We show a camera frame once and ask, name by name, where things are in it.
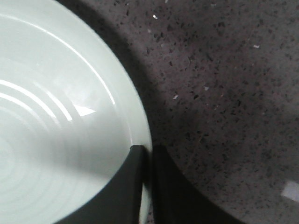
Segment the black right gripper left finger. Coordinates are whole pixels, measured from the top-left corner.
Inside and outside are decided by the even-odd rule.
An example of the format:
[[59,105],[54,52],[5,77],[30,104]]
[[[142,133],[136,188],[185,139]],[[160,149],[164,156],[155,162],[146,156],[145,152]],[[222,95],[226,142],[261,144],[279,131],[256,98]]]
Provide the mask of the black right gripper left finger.
[[135,145],[109,183],[89,202],[59,224],[138,224],[147,152]]

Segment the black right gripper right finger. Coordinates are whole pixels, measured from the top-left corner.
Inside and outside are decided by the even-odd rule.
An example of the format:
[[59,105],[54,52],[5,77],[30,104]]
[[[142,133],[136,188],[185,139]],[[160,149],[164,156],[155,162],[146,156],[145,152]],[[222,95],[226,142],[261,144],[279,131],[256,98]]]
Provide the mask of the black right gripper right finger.
[[152,198],[156,224],[239,224],[202,195],[181,173],[165,146],[152,151]]

